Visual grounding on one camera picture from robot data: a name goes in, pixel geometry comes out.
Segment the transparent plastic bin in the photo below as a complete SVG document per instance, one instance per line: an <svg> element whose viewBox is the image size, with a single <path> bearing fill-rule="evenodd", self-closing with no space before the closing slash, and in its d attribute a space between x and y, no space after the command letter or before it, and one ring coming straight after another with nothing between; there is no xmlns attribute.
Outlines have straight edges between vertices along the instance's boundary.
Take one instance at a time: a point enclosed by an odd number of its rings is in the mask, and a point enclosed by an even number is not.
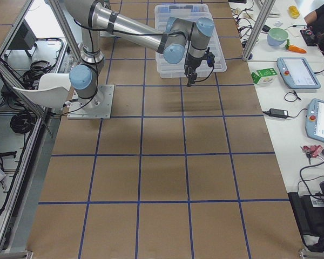
<svg viewBox="0 0 324 259"><path fill-rule="evenodd" d="M201 17L212 20L211 13L206 4L162 4L155 7L155 28L160 31L165 31L167 21L170 17L177 17L192 22L196 22ZM215 55L214 72L226 71L227 65L216 30L212 33L208 46L210 47L210 51ZM156 52L157 71L160 73L160 76L162 78L186 77L184 75L185 57L186 51L183 59L179 63L169 64L164 59L163 54ZM207 66L206 61L203 60L200 67L196 69L196 73L198 77L207 77L211 69L211 67Z"/></svg>

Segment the sticker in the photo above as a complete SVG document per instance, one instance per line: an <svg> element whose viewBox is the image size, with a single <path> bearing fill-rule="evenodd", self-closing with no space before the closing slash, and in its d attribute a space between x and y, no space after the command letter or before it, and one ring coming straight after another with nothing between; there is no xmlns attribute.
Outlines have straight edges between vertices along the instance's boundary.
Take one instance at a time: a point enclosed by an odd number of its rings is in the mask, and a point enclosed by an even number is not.
<svg viewBox="0 0 324 259"><path fill-rule="evenodd" d="M312 196L310 196L310 199L312 202L312 206L314 208L324 208L324 201L317 200L317 199L313 198Z"/></svg>

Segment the white table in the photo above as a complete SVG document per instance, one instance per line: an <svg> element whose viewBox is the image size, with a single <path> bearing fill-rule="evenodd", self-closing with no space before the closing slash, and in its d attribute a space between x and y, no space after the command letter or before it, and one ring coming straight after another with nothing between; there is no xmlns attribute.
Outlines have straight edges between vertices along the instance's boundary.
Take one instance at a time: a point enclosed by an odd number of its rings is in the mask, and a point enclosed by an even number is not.
<svg viewBox="0 0 324 259"><path fill-rule="evenodd" d="M252 1L254 1L254 5L252 7L253 11L247 11L249 14L253 15L253 19L256 20L260 11L260 7L257 5L255 0L248 0L246 4L236 4L231 3L231 8L240 8L243 10L244 8L249 8L252 6ZM276 23L280 22L282 25L279 27L282 29L286 29L289 34L289 40L291 45L296 45L298 47L301 47L307 51L306 54L300 54L295 53L286 50L285 43L283 43L280 46L270 46L267 42L267 34L261 33L258 37L258 41L255 44L255 47L252 51L252 61L276 61L279 57L306 57L309 62L322 62L324 57L321 51L318 49L318 47L314 46L307 46L305 41L303 40L300 30L303 29L302 26L297 27L291 27L292 25L305 25L306 22L303 19L303 17L300 15L297 19L294 19L290 17L288 13L288 7L291 5L295 5L296 3L294 0L277 0L275 2L275 7L280 11L281 15L277 18L267 18L265 24L269 26L270 28L275 28ZM249 19L252 26L254 26L254 21L252 19ZM239 26L245 26L248 25L249 22L242 19L239 23Z"/></svg>
<svg viewBox="0 0 324 259"><path fill-rule="evenodd" d="M249 69L252 71L273 67L278 71L276 62L250 62ZM324 62L310 63L313 71L324 69ZM289 103L284 100L284 95L290 92L281 76L269 84L255 85L256 92L263 111L270 108L287 110L290 116L296 116L300 110L307 108L307 105L314 98L324 100L324 72L317 75L321 88L316 92L298 93L301 101L297 100ZM306 156L302 153L300 146L322 145L320 142L306 136L305 118L306 111L295 119L279 119L265 116L265 122L271 136L271 141L276 153L276 157L281 169L282 177L288 192L295 192L300 181L299 170L308 165ZM312 165L322 162L320 159L311 159ZM320 168L309 169L303 174L305 179L310 179L319 175L324 175L324 165ZM308 182L312 191L319 191L319 182L323 179ZM301 188L300 194L305 194L305 189Z"/></svg>

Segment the blue joint cap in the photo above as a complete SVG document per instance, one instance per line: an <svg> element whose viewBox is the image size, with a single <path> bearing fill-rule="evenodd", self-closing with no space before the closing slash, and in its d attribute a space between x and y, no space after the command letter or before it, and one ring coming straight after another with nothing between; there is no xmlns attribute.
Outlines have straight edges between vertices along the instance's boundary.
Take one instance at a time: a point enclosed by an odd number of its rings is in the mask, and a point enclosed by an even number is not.
<svg viewBox="0 0 324 259"><path fill-rule="evenodd" d="M69 78L72 86L76 90L87 88L92 81L92 73L90 68L84 65L78 65L71 69Z"/></svg>
<svg viewBox="0 0 324 259"><path fill-rule="evenodd" d="M215 25L211 19L203 17L198 19L197 28L205 36L211 37Z"/></svg>
<svg viewBox="0 0 324 259"><path fill-rule="evenodd" d="M174 44L168 46L164 50L163 57L168 63L177 64L183 59L184 52L185 52L184 46L181 46L180 44Z"/></svg>
<svg viewBox="0 0 324 259"><path fill-rule="evenodd" d="M171 32L172 26L177 18L175 17L169 17L167 21L167 27L166 27L166 32L169 33Z"/></svg>

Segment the brown cardboard floor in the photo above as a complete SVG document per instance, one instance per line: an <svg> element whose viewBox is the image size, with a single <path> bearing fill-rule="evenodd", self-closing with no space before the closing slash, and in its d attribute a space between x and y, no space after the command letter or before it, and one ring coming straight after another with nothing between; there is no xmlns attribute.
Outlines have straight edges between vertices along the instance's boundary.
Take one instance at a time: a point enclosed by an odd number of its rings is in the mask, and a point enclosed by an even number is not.
<svg viewBox="0 0 324 259"><path fill-rule="evenodd" d="M150 25L160 4L111 2ZM229 5L208 4L227 71L197 86L160 78L150 50L103 43L112 118L62 120L28 243L34 258L299 258Z"/></svg>

